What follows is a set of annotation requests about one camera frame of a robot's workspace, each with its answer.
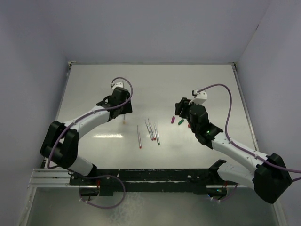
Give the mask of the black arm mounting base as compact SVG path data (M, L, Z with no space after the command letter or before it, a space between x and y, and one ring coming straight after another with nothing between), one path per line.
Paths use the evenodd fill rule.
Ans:
M126 191L224 197L227 183L217 174L223 163L218 160L208 169L97 169L95 179L72 173L70 185L79 186L83 196L112 196Z

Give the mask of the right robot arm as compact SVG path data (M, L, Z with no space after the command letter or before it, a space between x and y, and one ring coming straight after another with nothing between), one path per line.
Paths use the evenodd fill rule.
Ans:
M235 144L226 133L209 121L204 106L183 97L175 104L175 115L186 119L198 142L221 152L242 167L226 162L209 172L214 184L231 181L253 189L265 202L273 204L292 184L293 180L283 159L276 153L267 155Z

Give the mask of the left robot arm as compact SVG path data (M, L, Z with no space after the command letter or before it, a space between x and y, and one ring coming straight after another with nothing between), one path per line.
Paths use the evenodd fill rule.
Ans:
M40 154L58 167L80 174L87 185L96 181L97 167L78 154L79 140L99 125L119 115L132 113L131 95L127 89L115 87L111 95L97 103L84 115L65 123L50 124Z

